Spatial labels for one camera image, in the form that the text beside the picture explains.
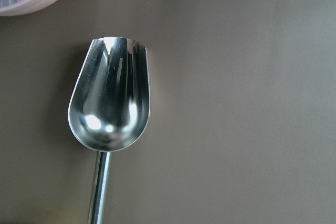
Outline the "steel ice scoop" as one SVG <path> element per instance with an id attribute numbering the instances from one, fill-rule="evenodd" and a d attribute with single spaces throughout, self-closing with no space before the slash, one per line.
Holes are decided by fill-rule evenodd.
<path id="1" fill-rule="evenodd" d="M 112 154 L 135 143 L 150 116 L 147 50 L 134 39 L 94 39 L 76 80 L 68 123 L 83 146 L 97 152 L 89 223 L 102 223 Z"/>

